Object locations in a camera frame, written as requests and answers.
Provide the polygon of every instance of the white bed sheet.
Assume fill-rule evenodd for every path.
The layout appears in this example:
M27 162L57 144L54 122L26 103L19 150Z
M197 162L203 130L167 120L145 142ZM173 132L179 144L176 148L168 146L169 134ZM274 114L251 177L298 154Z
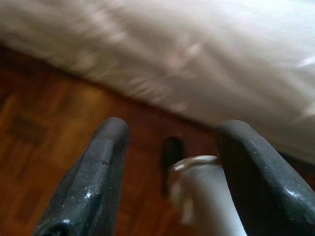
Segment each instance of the white bed sheet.
M244 120L315 163L314 12L310 0L0 0L0 40L203 124Z

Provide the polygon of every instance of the white fabric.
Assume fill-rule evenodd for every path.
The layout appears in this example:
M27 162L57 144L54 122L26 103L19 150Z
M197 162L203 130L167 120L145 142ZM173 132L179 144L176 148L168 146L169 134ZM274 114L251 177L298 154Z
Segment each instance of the white fabric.
M315 163L310 0L0 0L0 40L207 125L241 119Z

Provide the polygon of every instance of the mattress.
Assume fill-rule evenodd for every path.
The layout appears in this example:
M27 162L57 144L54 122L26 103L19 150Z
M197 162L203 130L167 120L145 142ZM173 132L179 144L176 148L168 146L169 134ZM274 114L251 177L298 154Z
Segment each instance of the mattress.
M315 163L315 3L0 0L0 43Z

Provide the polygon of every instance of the wooden floor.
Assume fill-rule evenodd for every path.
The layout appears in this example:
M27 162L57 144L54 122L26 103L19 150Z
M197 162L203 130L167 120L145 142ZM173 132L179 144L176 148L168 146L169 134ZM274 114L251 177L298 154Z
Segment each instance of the wooden floor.
M211 129L0 48L1 236L31 235L63 175L111 116L131 128L116 235L195 235L161 194L159 157L171 135L185 140L187 156L216 154Z

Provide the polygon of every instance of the black object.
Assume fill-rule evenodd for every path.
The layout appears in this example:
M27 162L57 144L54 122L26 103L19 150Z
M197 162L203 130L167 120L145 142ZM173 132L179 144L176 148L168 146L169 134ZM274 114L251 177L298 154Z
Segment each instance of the black object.
M176 162L184 159L185 148L180 138L169 137L165 140L162 151L161 167L162 167L162 191L164 195L168 195L167 179L168 170Z
M315 236L315 193L248 124L218 130L219 154L248 236Z
M60 182L33 236L111 236L119 210L128 125L111 118Z

